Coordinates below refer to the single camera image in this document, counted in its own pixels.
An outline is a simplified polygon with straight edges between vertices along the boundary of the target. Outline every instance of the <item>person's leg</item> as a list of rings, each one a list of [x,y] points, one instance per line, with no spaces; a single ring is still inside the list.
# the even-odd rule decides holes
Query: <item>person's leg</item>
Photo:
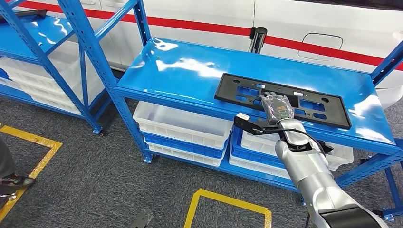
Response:
[[[15,174],[15,163],[7,145],[0,137],[0,194],[12,194],[18,189],[28,188],[35,179]]]
[[[0,137],[0,177],[15,173],[15,163],[10,150]]]

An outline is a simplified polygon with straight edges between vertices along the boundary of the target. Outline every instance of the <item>floor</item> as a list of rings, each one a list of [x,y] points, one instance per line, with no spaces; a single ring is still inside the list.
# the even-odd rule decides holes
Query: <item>floor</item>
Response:
[[[130,102],[134,110],[136,102]],[[403,100],[386,110],[392,131],[403,136]],[[307,216],[299,195],[251,180],[167,158],[142,162],[114,106],[101,117],[108,136],[92,134],[86,122],[67,115],[0,97],[0,123],[37,134],[63,145],[29,189],[0,223],[0,228],[128,228],[142,209],[154,218],[151,228],[181,228],[197,189],[267,207],[272,227],[302,228]],[[19,173],[28,174],[48,148],[3,133]],[[355,150],[357,165],[368,153]],[[403,192],[402,170],[393,168]],[[369,209],[391,207],[392,197],[383,172],[346,189]],[[264,216],[201,197],[192,228],[259,228]],[[389,223],[403,227],[403,219]]]

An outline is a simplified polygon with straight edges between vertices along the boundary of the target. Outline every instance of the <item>shelf top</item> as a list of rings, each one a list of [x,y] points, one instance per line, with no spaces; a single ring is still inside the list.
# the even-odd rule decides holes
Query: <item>shelf top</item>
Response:
[[[38,19],[28,16],[21,18],[21,22],[37,44],[41,44],[41,49],[47,55],[73,34],[70,22],[66,19],[51,16]],[[35,58],[18,33],[8,23],[0,24],[0,34],[0,56],[23,61]]]
[[[265,117],[262,111],[214,99],[223,73],[342,97],[352,127],[347,130],[303,121],[307,131],[318,139],[347,140],[344,144],[349,146],[356,140],[362,144],[395,145],[368,73],[151,38],[118,82],[117,89],[133,99],[228,120],[239,112]]]

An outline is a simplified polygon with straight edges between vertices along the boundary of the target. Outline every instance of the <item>yellow tape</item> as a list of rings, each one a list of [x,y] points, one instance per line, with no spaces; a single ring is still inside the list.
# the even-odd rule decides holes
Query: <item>yellow tape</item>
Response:
[[[35,134],[31,134],[22,130],[18,130],[13,127],[9,126],[3,126],[0,128],[0,132],[28,140],[30,142],[50,147],[50,150],[46,153],[46,155],[42,158],[42,160],[39,162],[39,164],[34,168],[34,170],[31,172],[29,177],[31,178],[36,178],[38,174],[42,171],[42,169],[46,166],[46,164],[50,161],[50,159],[55,155],[56,151],[63,145],[61,142],[56,142],[54,140],[50,140]],[[6,217],[6,215],[9,213],[11,208],[15,205],[15,203],[21,198],[22,194],[24,194],[25,189],[18,190],[16,192],[17,197],[13,201],[8,201],[6,205],[0,210],[0,222]]]
[[[269,211],[269,209],[256,205],[256,204],[253,204],[253,203],[248,203],[248,202],[245,202],[245,201],[242,201],[239,199],[234,199],[234,198],[224,196],[224,195],[221,195],[221,194],[218,194],[215,192],[207,191],[204,189],[198,189],[193,194],[192,201],[189,206],[189,211],[186,216],[185,225],[183,226],[183,228],[191,227],[200,196],[204,196],[209,199],[213,199],[213,200],[220,201],[223,203],[228,203],[228,204],[231,204],[231,205],[239,207],[239,208],[243,208],[243,209],[247,209],[247,210],[251,210],[251,211],[263,214],[265,216],[264,228],[271,228],[271,211]]]

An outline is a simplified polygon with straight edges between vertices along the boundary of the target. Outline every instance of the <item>blue plastic crate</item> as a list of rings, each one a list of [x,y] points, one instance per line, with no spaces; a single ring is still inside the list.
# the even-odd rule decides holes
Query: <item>blue plastic crate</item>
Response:
[[[251,151],[241,147],[240,143],[242,140],[242,130],[238,127],[234,127],[232,131],[232,156],[243,158],[246,160],[263,163],[266,165],[271,165],[279,168],[285,169],[286,167],[276,156],[260,153],[257,151]]]
[[[168,146],[168,147],[172,147],[175,149],[204,155],[207,157],[212,157],[215,159],[222,158],[222,155],[224,154],[225,150],[227,149],[227,145],[228,145],[228,139],[227,139],[224,143],[224,148],[221,150],[217,150],[217,149],[214,149],[211,147],[200,146],[200,145],[196,145],[196,144],[193,144],[190,142],[179,141],[176,139],[167,138],[167,137],[163,137],[163,136],[159,136],[159,135],[155,135],[155,134],[150,134],[150,133],[146,133],[146,132],[141,132],[141,133],[143,134],[145,140],[149,143],[155,143],[155,144],[162,145],[162,146]]]

